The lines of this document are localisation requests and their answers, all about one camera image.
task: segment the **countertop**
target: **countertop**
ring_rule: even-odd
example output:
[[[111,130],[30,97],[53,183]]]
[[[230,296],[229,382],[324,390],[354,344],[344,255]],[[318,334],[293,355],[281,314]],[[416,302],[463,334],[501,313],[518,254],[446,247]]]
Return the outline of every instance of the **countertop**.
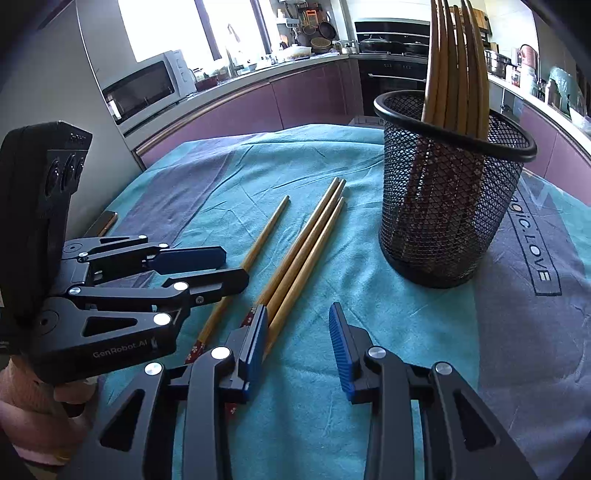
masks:
[[[252,73],[248,73],[226,82],[220,85],[205,90],[204,92],[198,92],[190,95],[189,97],[171,105],[167,109],[159,112],[152,120],[141,125],[139,128],[132,131],[130,134],[125,135],[125,142],[130,150],[136,149],[142,143],[146,142],[156,133],[160,132],[167,126],[175,123],[176,120],[184,117],[185,115],[198,110],[202,106],[206,106],[218,99],[225,96],[231,95],[233,92],[237,92],[250,85],[262,82],[269,78],[283,75],[294,70],[299,70],[305,67],[311,67],[331,61],[345,60],[348,58],[354,58],[359,60],[401,60],[401,61],[413,61],[418,63],[427,63],[427,59],[419,59],[416,57],[405,57],[402,55],[380,55],[380,54],[345,54],[341,55],[338,53],[327,53],[323,55],[313,56],[305,60],[296,60],[280,63],[273,65],[266,69],[256,70]],[[518,87],[515,87],[504,80],[489,74],[489,81],[503,87],[504,89],[513,93],[516,97],[522,99],[524,102],[529,104],[532,108],[537,110],[539,113],[548,118],[552,123],[565,132],[576,144],[579,145],[581,151],[586,153],[591,158],[591,139],[587,137],[581,130],[575,127],[568,118],[564,117],[560,112],[556,111],[549,105],[546,105],[541,100],[537,99],[533,95],[525,93]]]
[[[554,123],[556,127],[560,128],[576,144],[578,144],[579,148],[583,153],[586,153],[587,156],[591,158],[591,138],[589,138],[587,135],[581,132],[581,130],[574,126],[568,118],[562,115],[562,113],[555,110],[550,105],[547,105],[546,103],[542,102],[539,98],[536,98],[533,95],[529,95],[519,87],[516,87],[500,79],[499,77],[495,77],[494,75],[489,74],[488,79],[490,82],[495,83],[500,87],[503,87],[505,90],[508,90],[513,95],[522,99],[532,108],[544,115],[548,120]]]

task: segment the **teal cloth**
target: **teal cloth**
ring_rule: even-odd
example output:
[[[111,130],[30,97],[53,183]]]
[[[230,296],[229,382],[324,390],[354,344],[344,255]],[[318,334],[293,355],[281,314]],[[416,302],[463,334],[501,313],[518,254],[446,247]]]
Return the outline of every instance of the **teal cloth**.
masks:
[[[119,221],[124,222],[158,169],[200,145],[188,142],[164,157],[109,209],[118,211]],[[253,138],[236,148],[224,178],[174,242],[179,248],[221,245],[228,252],[228,267],[237,267],[281,199],[290,196],[251,271],[248,288],[233,299],[211,344],[215,346],[239,326],[332,178],[347,181],[346,207],[265,361],[254,399],[231,421],[236,480],[363,478],[370,406],[350,405],[341,390],[327,322],[334,301],[341,303],[349,323],[365,328],[375,344],[418,365],[431,366],[444,359],[478,388],[479,329],[473,283],[449,290],[420,287],[398,275],[379,248],[383,152],[383,133],[378,129],[308,125]],[[580,224],[590,225],[589,210],[554,187],[551,195],[570,212],[565,223],[578,239],[588,273],[591,245]],[[152,285],[159,281],[156,276]],[[183,363],[212,307],[193,309],[178,337],[177,352],[163,359],[165,365]],[[107,375],[103,406],[142,368]],[[420,435],[418,423],[415,427]],[[177,472],[181,431],[175,446]],[[415,462],[420,472],[421,447]]]

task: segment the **microwave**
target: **microwave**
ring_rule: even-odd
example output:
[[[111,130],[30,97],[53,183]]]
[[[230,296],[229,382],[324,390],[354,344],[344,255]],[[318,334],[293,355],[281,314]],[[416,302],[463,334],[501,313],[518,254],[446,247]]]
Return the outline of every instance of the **microwave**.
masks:
[[[123,134],[197,91],[195,75],[180,50],[138,62],[133,71],[108,84],[103,97]]]

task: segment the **purple cabinet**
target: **purple cabinet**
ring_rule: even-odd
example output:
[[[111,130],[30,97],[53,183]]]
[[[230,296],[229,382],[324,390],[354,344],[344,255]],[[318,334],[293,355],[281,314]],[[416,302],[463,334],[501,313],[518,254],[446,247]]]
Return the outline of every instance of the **purple cabinet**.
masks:
[[[544,178],[591,206],[591,164],[561,134]]]
[[[184,142],[281,130],[271,85],[262,85],[198,116],[142,155],[146,167]]]
[[[523,113],[521,114],[519,123],[534,137],[535,143],[538,145],[538,155],[534,161],[526,163],[525,168],[540,177],[544,177],[550,163],[552,150],[554,150],[558,130],[556,130],[553,124],[527,105],[523,106]]]
[[[347,125],[339,61],[272,80],[283,128],[307,124]]]
[[[205,138],[275,132],[306,124],[347,125],[362,112],[357,61],[331,61],[272,78],[202,115],[197,113],[142,153],[141,159],[149,167],[180,144]]]

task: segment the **smartphone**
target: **smartphone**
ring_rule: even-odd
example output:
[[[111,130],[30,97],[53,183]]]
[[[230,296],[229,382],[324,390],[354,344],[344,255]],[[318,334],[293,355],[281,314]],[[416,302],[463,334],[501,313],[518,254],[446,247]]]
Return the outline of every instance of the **smartphone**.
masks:
[[[117,221],[117,217],[117,212],[105,210],[100,214],[100,217],[96,219],[96,222],[94,222],[92,226],[86,231],[85,237],[105,236]]]

